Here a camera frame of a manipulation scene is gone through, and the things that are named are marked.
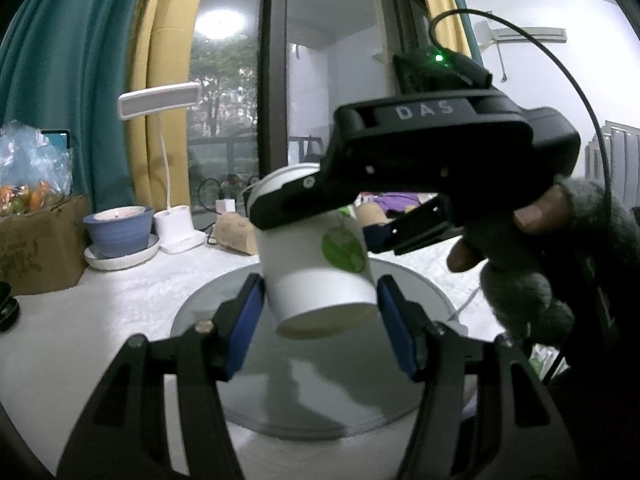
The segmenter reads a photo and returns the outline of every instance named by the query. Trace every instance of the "radiator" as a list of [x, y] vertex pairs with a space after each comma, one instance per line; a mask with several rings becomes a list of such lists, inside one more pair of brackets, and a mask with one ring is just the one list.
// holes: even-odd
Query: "radiator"
[[[602, 133], [612, 193], [628, 208], [640, 205], [640, 129], [606, 121]], [[585, 147], [585, 177], [604, 183], [597, 137]]]

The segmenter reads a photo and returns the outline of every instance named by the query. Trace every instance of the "blue bowl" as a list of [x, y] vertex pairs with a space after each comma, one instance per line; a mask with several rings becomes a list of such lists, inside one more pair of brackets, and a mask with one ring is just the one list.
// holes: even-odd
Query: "blue bowl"
[[128, 206], [85, 216], [82, 220], [97, 249], [107, 258], [146, 249], [154, 217], [152, 207]]

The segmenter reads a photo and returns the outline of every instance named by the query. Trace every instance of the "white table surface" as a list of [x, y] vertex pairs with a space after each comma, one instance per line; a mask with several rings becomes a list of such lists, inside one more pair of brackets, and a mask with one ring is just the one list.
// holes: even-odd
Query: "white table surface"
[[[382, 254], [428, 277], [457, 309], [478, 287], [478, 269], [453, 275], [445, 257], [455, 240], [405, 256]], [[175, 314], [210, 280], [258, 258], [203, 246], [164, 253], [133, 269], [88, 269], [78, 286], [19, 297], [22, 315], [0, 335], [0, 400], [44, 465], [55, 471], [85, 402], [124, 341], [142, 332], [169, 335]], [[502, 329], [481, 293], [460, 315], [469, 335], [491, 340]], [[174, 468], [187, 472], [178, 430], [175, 384], [167, 379], [167, 426]], [[247, 479], [392, 478], [414, 415], [386, 428], [328, 442], [287, 442], [229, 425]]]

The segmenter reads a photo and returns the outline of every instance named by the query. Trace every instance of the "white desk lamp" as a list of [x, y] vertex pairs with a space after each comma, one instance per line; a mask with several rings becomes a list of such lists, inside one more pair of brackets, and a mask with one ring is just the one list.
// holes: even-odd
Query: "white desk lamp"
[[187, 108], [200, 102], [199, 83], [181, 83], [158, 86], [129, 92], [118, 98], [118, 117], [128, 121], [135, 117], [155, 115], [156, 131], [162, 149], [164, 178], [166, 181], [166, 210], [154, 215], [156, 232], [160, 237], [160, 248], [169, 254], [182, 253], [204, 243], [206, 234], [196, 231], [191, 211], [186, 205], [171, 207], [171, 179], [169, 161], [162, 136], [160, 113], [174, 108]]

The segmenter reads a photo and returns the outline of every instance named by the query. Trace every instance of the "green curtain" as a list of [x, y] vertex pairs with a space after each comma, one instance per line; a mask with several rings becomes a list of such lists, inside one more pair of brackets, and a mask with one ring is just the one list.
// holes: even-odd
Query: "green curtain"
[[25, 0], [0, 44], [0, 120], [71, 132], [74, 193], [134, 203], [124, 124], [138, 0]]
[[[465, 0], [455, 0], [456, 6], [459, 9], [466, 9], [466, 1]], [[465, 29], [466, 40], [469, 44], [469, 50], [471, 51], [471, 58], [478, 63], [480, 66], [484, 66], [482, 62], [482, 55], [480, 53], [480, 48], [478, 47], [478, 40], [476, 40], [476, 34], [474, 33], [474, 28], [471, 25], [471, 18], [468, 14], [461, 14], [460, 18], [462, 19], [462, 26]]]

